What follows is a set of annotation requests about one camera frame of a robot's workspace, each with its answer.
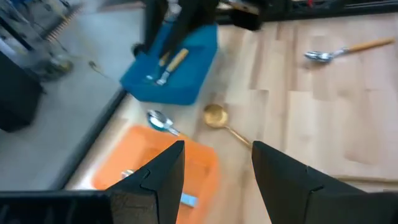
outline wooden spoon handle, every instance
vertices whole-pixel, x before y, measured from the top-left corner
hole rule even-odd
[[[387,179],[387,178],[378,178],[378,177],[355,177],[348,175],[334,175],[334,178],[340,181],[348,181],[348,182],[367,182],[367,183],[376,183],[376,184],[398,184],[397,179]]]
[[[163,67],[166,64],[166,60],[168,59],[170,52],[167,52],[163,57],[159,60],[159,66]]]
[[[187,56],[188,50],[187,49],[182,49],[170,62],[170,64],[167,66],[167,71],[172,72],[174,71],[175,68],[184,60],[184,58]]]
[[[248,139],[246,139],[245,137],[243,137],[242,135],[240,135],[237,131],[235,131],[233,128],[226,126],[226,129],[228,129],[228,131],[230,131],[230,133],[232,133],[236,138],[238,138],[241,142],[243,142],[248,148],[249,150],[251,150],[251,143]]]
[[[366,50],[366,49],[370,49],[372,47],[378,47],[378,46],[382,46],[382,45],[386,45],[386,44],[391,44],[394,43],[396,40],[395,38],[388,38],[388,39],[379,39],[379,40],[374,40],[374,41],[370,41],[370,42],[366,42],[366,43],[362,43],[362,44],[356,44],[350,48],[348,48],[348,52],[357,52],[360,50]]]

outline wooden table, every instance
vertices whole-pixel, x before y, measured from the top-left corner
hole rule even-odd
[[[224,105],[230,125],[330,175],[398,179],[397,44],[308,63],[308,50],[332,51],[396,36],[397,14],[271,22],[259,32],[219,29],[220,50],[192,106],[123,101],[68,189],[90,189],[95,170],[128,127],[161,110],[175,127],[211,146],[220,159],[220,191],[206,223],[270,223],[244,145],[201,120],[208,103]],[[350,182],[364,190],[394,184]]]

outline gold ladle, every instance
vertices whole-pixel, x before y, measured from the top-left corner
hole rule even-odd
[[[225,128],[241,142],[243,142],[249,149],[252,144],[245,137],[240,135],[237,131],[227,125],[228,113],[226,110],[217,104],[207,105],[204,109],[203,119],[205,123],[211,128]]]

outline orange plastic bin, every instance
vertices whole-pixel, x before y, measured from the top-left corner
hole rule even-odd
[[[143,126],[133,126],[93,179],[96,189],[107,189],[121,180],[122,171],[138,170],[176,140],[185,141],[185,176],[183,192],[197,198],[195,207],[180,203],[177,223],[199,224],[218,188],[218,160],[214,150],[185,137],[176,137]]]

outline blue tray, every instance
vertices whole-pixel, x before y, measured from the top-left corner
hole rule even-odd
[[[158,86],[155,81],[164,69],[159,69],[159,57],[162,43],[171,28],[165,23],[148,54],[140,53],[136,61],[121,79],[121,84],[139,101],[190,105],[195,102],[200,88],[205,81],[211,63],[217,51],[217,26],[203,26],[190,34],[177,49],[186,48],[189,53],[180,65],[170,74],[167,83]],[[155,80],[146,79],[147,75]]]

